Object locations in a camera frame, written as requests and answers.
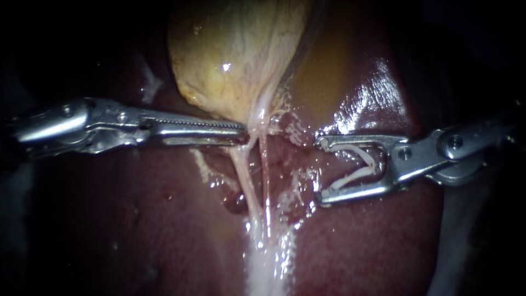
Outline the left arm instrument jaw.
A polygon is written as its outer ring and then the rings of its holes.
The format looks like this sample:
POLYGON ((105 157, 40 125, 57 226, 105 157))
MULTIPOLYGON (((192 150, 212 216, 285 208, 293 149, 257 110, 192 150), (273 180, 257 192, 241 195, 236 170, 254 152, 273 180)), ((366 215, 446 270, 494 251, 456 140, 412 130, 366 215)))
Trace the left arm instrument jaw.
POLYGON ((169 130, 152 137, 166 146, 235 146, 248 142, 249 135, 238 131, 181 131, 169 130))
POLYGON ((241 133, 247 131, 246 127, 240 123, 194 117, 178 117, 175 119, 142 117, 141 128, 153 128, 159 133, 241 133))

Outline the right arm instrument jaw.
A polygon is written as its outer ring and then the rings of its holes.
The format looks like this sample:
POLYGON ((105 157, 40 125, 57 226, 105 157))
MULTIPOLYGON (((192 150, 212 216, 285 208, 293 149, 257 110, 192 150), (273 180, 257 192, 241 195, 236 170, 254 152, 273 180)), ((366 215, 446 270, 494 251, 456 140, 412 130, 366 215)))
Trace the right arm instrument jaw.
POLYGON ((408 138, 402 135, 324 135, 315 140, 315 147, 325 151, 339 151, 345 149, 344 145, 353 145, 356 147, 376 147, 390 151, 394 145, 407 142, 408 138))
POLYGON ((330 207, 344 203, 377 197, 396 190, 398 184, 392 180, 382 179, 370 184, 357 185, 342 189, 325 189, 315 194, 317 203, 330 207))

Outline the right arm instrument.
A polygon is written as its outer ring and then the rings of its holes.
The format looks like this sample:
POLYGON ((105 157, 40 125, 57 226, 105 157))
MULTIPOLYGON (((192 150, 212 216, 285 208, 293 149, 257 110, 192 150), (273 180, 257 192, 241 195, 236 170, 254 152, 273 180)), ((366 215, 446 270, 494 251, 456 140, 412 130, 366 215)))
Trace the right arm instrument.
POLYGON ((517 128, 510 119, 436 129, 418 141, 395 144, 387 175, 394 185, 427 177, 440 185, 458 186, 498 163, 498 149, 517 128))

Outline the left arm instrument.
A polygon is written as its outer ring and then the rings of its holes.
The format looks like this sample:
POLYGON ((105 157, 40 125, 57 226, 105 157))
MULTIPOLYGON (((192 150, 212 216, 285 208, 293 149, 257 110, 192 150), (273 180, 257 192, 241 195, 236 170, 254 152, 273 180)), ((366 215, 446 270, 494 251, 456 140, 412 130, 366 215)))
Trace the left arm instrument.
POLYGON ((9 121, 9 139, 33 160, 63 153, 99 154, 152 138, 144 111, 110 99, 77 98, 9 121))

